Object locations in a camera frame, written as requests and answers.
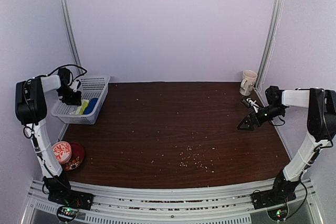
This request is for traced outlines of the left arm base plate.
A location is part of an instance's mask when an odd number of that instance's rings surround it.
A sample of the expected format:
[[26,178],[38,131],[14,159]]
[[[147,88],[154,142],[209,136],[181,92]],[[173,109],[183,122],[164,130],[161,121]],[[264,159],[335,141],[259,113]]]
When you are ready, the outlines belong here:
[[93,194],[61,189],[51,191],[48,195],[48,200],[70,208],[90,210],[93,202]]

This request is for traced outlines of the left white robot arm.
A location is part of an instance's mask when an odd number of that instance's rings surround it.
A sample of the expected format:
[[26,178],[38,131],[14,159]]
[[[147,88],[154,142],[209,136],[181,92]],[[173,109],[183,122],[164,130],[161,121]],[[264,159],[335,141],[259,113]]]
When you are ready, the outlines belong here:
[[64,205],[71,205],[76,197],[51,146],[46,126],[45,93],[55,90],[61,102],[79,105],[81,92],[72,86],[75,78],[68,69],[74,66],[62,65],[49,74],[42,74],[15,85],[15,115],[24,127],[24,137],[32,143],[44,186],[48,189],[48,200]]

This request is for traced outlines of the blue towel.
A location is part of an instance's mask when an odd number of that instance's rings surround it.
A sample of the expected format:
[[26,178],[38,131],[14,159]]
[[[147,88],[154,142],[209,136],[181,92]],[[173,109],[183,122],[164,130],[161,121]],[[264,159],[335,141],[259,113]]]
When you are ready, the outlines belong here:
[[89,101],[88,106],[85,108],[85,110],[83,112],[83,115],[90,114],[94,110],[94,108],[95,108],[95,106],[97,104],[97,101],[98,101],[98,98],[92,98]]

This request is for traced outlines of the yellow green patterned towel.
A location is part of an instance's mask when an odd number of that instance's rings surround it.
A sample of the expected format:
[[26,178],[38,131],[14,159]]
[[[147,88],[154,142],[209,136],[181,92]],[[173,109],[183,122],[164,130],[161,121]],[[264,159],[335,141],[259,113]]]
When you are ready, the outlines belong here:
[[82,99],[81,105],[77,106],[75,109],[69,112],[70,115],[82,115],[85,108],[88,106],[89,100]]

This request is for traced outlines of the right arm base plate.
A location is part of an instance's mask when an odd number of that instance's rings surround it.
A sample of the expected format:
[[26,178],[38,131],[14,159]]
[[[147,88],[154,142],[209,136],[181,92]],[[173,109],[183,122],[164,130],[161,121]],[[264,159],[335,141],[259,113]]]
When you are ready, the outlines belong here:
[[251,201],[254,205],[254,209],[269,208],[272,206],[285,204],[288,201],[296,199],[294,192],[285,191],[281,189],[276,191],[274,189],[255,191],[251,194]]

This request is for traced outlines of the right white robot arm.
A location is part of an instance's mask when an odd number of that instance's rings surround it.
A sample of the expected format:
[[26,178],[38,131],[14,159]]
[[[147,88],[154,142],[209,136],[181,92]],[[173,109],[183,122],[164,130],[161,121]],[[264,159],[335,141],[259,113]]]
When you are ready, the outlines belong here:
[[272,189],[252,193],[255,208],[283,204],[295,199],[296,187],[303,174],[312,166],[324,148],[333,146],[335,137],[335,91],[321,88],[280,90],[270,86],[265,91],[268,105],[260,106],[251,98],[241,102],[253,112],[237,126],[238,130],[253,131],[265,122],[285,116],[286,108],[291,106],[306,108],[307,133],[294,158],[276,176]]

